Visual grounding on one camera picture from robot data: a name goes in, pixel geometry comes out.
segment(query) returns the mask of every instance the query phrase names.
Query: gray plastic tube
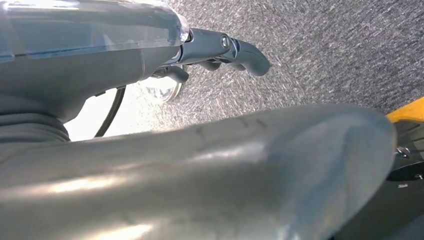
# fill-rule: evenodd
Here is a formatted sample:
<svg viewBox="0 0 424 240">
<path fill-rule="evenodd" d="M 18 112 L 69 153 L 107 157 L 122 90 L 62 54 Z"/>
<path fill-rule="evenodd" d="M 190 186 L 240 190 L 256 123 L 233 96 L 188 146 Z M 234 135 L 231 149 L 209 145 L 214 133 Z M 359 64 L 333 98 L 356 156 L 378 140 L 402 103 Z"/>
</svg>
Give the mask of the gray plastic tube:
<svg viewBox="0 0 424 240">
<path fill-rule="evenodd" d="M 10 144 L 5 129 L 2 240 L 326 240 L 395 147 L 383 115 L 347 105 L 81 142 Z"/>
</svg>

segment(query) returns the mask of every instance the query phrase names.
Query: black cable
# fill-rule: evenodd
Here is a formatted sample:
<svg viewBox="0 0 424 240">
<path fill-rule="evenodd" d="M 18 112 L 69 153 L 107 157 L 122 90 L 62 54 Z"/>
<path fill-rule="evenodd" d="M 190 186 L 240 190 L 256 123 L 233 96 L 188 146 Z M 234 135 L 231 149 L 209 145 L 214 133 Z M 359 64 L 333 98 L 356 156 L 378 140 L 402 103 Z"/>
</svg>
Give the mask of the black cable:
<svg viewBox="0 0 424 240">
<path fill-rule="evenodd" d="M 115 116 L 117 115 L 118 110 L 121 106 L 122 100 L 124 99 L 125 88 L 126 88 L 126 86 L 116 90 L 115 99 L 113 100 L 113 103 L 112 103 L 112 106 L 110 107 L 109 113 L 107 114 L 106 118 L 103 121 L 103 124 L 100 126 L 97 133 L 95 134 L 95 136 L 94 136 L 95 138 L 103 137 L 105 135 L 106 131 L 111 126 L 111 124 L 112 124 L 112 122 L 113 122 Z"/>
</svg>

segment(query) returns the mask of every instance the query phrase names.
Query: yellow plastic part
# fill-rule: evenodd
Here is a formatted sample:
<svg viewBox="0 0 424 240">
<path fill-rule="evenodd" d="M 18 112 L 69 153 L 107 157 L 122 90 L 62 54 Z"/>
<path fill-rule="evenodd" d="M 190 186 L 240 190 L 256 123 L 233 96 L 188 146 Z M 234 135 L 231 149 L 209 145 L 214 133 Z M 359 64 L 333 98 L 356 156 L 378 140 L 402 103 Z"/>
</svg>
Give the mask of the yellow plastic part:
<svg viewBox="0 0 424 240">
<path fill-rule="evenodd" d="M 387 117 L 392 123 L 400 120 L 424 122 L 424 97 L 389 113 Z"/>
</svg>

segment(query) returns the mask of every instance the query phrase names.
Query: gray plastic housing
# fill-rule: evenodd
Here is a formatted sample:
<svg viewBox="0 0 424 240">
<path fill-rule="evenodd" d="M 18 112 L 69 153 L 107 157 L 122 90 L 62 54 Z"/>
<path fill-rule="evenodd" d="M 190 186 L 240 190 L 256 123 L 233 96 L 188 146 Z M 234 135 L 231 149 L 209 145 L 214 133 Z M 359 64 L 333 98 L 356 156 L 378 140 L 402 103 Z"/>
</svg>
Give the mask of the gray plastic housing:
<svg viewBox="0 0 424 240">
<path fill-rule="evenodd" d="M 89 97 L 150 77 L 189 35 L 160 1 L 0 2 L 0 115 L 65 123 Z"/>
<path fill-rule="evenodd" d="M 0 119 L 2 240 L 327 240 L 380 187 L 396 141 L 349 105 L 80 142 L 26 118 Z"/>
</svg>

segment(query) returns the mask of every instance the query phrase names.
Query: clear plastic cover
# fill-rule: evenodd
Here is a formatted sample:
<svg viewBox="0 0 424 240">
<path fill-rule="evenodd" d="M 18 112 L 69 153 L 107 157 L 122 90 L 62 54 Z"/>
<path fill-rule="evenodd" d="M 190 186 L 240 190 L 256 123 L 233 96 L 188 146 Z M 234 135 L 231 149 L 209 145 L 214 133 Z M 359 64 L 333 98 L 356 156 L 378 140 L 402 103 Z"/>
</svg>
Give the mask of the clear plastic cover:
<svg viewBox="0 0 424 240">
<path fill-rule="evenodd" d="M 182 45 L 186 19 L 160 0 L 2 0 L 0 61 Z"/>
</svg>

